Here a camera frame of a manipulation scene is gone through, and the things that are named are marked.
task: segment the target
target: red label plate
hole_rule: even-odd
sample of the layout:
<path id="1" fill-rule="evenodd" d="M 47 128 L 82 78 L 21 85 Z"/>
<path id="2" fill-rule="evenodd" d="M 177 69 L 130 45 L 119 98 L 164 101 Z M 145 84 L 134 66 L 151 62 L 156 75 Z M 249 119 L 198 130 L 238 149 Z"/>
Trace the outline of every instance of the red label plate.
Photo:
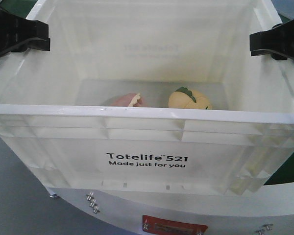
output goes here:
<path id="1" fill-rule="evenodd" d="M 196 235 L 204 233 L 208 226 L 188 224 L 143 215 L 143 231 L 157 235 Z"/>

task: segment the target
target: metal screw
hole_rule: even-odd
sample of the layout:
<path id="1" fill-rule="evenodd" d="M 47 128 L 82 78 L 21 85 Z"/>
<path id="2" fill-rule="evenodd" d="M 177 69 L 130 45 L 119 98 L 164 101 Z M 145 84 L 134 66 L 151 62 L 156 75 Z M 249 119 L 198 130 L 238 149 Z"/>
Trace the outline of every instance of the metal screw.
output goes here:
<path id="1" fill-rule="evenodd" d="M 256 231 L 258 233 L 258 235 L 265 235 L 265 230 L 261 229 Z"/>
<path id="2" fill-rule="evenodd" d="M 94 206 L 96 206 L 96 205 L 97 205 L 97 204 L 96 204 L 96 199 L 91 200 L 89 206 L 90 206 L 91 208 L 94 208 Z"/>
<path id="3" fill-rule="evenodd" d="M 93 213 L 97 214 L 99 213 L 99 206 L 97 204 L 95 204 L 95 206 L 93 207 Z"/>
<path id="4" fill-rule="evenodd" d="M 91 201 L 91 200 L 93 200 L 94 199 L 94 197 L 93 197 L 93 195 L 94 195 L 94 192 L 90 192 L 90 193 L 88 193 L 86 196 L 87 196 L 87 198 L 86 198 L 86 200 L 87 201 Z"/>
<path id="5" fill-rule="evenodd" d="M 267 231 L 270 231 L 270 230 L 272 230 L 273 224 L 265 224 L 263 227 L 264 227 Z"/>
<path id="6" fill-rule="evenodd" d="M 143 224 L 143 229 L 144 230 L 148 230 L 148 228 L 149 228 L 149 224 L 148 223 Z"/>

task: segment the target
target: black gripper bracket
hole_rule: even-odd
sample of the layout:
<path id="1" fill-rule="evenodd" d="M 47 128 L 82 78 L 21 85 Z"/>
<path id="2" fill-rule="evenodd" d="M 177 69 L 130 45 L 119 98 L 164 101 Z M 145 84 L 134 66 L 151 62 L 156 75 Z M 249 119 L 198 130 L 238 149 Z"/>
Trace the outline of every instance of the black gripper bracket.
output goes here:
<path id="1" fill-rule="evenodd" d="M 48 24 L 26 20 L 0 7 L 0 57 L 28 48 L 50 51 Z"/>
<path id="2" fill-rule="evenodd" d="M 251 34 L 249 42 L 251 56 L 270 54 L 276 60 L 294 60 L 294 19 Z"/>

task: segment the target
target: toy food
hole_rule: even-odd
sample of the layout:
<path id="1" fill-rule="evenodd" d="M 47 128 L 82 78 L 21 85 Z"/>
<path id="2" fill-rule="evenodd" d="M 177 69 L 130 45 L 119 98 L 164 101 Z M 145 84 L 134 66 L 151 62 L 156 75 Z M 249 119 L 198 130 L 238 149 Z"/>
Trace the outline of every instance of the toy food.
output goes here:
<path id="1" fill-rule="evenodd" d="M 140 93 L 129 93 L 118 98 L 111 106 L 146 107 L 146 103 Z"/>
<path id="2" fill-rule="evenodd" d="M 169 97 L 169 108 L 177 109 L 212 109 L 209 99 L 196 90 L 180 87 Z"/>

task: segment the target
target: pink toy food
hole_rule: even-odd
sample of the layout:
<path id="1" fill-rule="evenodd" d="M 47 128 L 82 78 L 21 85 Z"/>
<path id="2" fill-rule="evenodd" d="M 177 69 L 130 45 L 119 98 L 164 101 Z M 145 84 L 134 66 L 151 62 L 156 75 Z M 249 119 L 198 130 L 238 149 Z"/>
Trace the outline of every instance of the pink toy food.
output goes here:
<path id="1" fill-rule="evenodd" d="M 130 93 L 123 95 L 114 101 L 111 106 L 122 106 L 122 107 L 147 107 L 146 102 L 141 97 L 140 93 Z"/>

